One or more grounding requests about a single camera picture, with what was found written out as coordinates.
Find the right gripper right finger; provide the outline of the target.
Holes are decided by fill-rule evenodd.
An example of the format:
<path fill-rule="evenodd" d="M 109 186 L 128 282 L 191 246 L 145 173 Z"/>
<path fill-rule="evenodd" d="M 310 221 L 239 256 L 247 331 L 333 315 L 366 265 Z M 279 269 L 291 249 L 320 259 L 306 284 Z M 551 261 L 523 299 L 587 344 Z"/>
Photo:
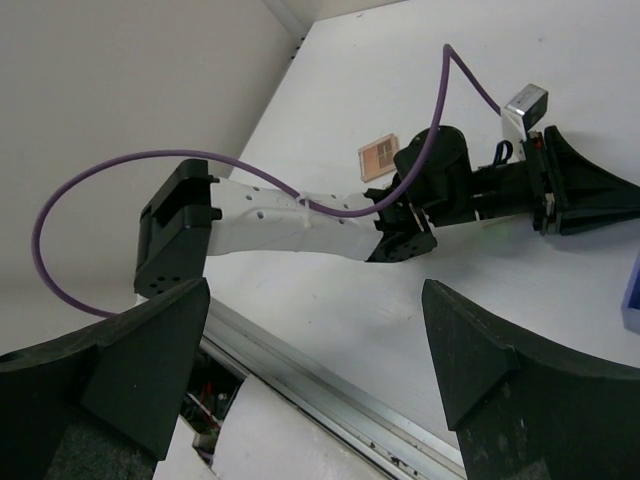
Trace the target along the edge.
<path fill-rule="evenodd" d="M 422 306 L 468 478 L 638 478 L 637 368 L 553 342 L 436 280 Z"/>

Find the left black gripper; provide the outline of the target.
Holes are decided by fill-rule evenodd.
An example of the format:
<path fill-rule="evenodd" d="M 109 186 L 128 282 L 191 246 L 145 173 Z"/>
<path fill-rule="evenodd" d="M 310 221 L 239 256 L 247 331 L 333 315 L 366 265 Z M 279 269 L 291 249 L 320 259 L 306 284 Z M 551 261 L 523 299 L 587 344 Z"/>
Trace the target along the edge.
<path fill-rule="evenodd" d="M 577 152 L 550 126 L 519 143 L 523 160 L 509 160 L 515 147 L 500 141 L 491 164 L 473 173 L 479 220 L 529 214 L 540 235 L 576 235 L 639 218 L 639 187 Z"/>

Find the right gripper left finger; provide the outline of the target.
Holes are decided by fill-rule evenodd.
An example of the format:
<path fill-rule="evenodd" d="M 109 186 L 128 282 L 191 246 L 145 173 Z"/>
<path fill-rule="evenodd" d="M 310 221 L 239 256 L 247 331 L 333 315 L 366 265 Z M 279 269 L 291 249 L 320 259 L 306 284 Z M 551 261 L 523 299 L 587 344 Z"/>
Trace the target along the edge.
<path fill-rule="evenodd" d="M 4 479 L 150 479 L 210 303 L 205 279 L 1 357 Z"/>

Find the peach four-pan palette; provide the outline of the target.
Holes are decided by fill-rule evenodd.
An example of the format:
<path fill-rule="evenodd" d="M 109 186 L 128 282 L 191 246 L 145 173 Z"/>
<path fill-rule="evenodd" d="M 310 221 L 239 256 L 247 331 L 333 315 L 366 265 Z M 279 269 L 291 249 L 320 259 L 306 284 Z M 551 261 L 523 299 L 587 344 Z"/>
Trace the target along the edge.
<path fill-rule="evenodd" d="M 393 133 L 358 149 L 360 178 L 364 183 L 393 172 L 398 139 Z"/>

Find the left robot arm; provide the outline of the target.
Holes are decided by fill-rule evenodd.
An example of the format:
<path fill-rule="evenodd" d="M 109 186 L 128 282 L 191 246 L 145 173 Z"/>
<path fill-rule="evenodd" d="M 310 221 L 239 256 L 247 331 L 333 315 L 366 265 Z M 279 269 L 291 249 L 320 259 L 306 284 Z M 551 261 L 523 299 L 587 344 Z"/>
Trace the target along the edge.
<path fill-rule="evenodd" d="M 322 202 L 335 218 L 286 193 L 214 177 L 206 161 L 182 161 L 142 210 L 134 290 L 151 298 L 203 275 L 210 256 L 245 251 L 313 252 L 371 263 L 433 250 L 433 229 L 519 214 L 541 234 L 574 235 L 639 215 L 639 189 L 574 150 L 556 127 L 533 132 L 519 161 L 473 169 L 463 133 L 439 128 L 418 177 L 382 211 L 356 211 L 391 197 L 370 189 Z"/>

